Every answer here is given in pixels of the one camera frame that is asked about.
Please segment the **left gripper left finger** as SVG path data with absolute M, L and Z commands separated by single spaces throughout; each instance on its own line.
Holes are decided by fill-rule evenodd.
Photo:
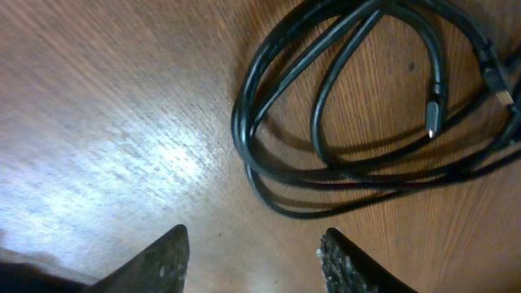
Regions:
M 182 293 L 190 246 L 187 228 L 176 225 L 119 269 L 90 286 L 101 293 Z

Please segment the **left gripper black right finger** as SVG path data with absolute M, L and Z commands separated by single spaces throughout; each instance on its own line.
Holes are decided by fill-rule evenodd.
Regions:
M 417 293 L 336 228 L 321 237 L 317 255 L 328 293 Z

